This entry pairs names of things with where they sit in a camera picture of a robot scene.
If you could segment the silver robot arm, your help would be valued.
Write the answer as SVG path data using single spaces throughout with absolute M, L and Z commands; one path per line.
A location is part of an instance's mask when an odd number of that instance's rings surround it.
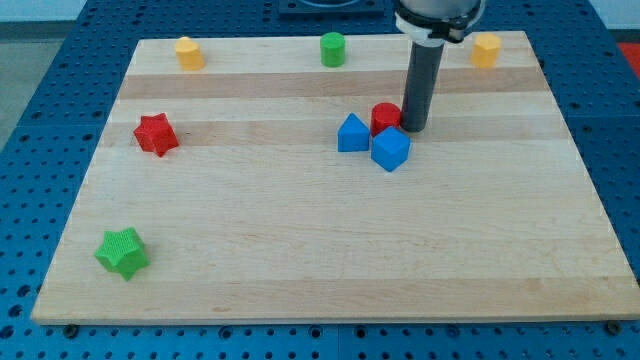
M 486 9 L 485 0 L 399 0 L 395 25 L 411 40 L 400 126 L 426 128 L 444 45 L 463 42 Z

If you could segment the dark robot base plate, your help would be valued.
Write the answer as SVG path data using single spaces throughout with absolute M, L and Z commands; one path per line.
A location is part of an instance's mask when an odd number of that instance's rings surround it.
M 379 15 L 385 12 L 382 0 L 277 0 L 276 4 L 281 16 Z

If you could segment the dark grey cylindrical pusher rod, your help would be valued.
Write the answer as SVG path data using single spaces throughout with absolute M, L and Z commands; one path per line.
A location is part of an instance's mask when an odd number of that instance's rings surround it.
M 401 127 L 408 132 L 425 129 L 444 43 L 412 44 L 402 104 Z

